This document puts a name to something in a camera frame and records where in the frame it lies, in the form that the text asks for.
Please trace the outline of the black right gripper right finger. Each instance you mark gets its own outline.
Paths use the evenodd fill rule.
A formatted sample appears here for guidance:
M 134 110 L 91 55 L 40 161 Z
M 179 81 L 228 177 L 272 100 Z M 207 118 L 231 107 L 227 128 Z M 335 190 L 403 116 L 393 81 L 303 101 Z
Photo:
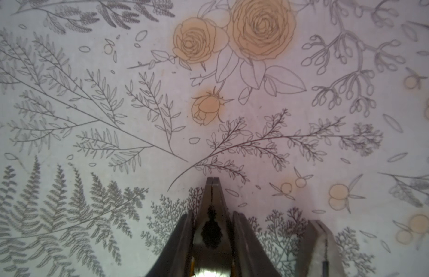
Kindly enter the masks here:
M 280 277 L 244 214 L 232 216 L 236 277 Z

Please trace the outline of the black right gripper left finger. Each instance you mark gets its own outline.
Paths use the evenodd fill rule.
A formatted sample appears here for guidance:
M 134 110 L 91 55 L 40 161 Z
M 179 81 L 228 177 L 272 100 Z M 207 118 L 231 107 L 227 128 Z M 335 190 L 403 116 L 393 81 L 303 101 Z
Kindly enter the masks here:
M 194 213 L 182 215 L 146 277 L 190 277 Z

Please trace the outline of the yellow black handled pliers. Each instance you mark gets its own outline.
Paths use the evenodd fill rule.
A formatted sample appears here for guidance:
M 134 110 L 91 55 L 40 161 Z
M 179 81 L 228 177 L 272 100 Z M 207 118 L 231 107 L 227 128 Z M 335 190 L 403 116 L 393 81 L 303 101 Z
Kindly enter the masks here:
M 294 276 L 346 276 L 334 235 L 320 220 L 311 220 L 307 224 L 299 243 Z

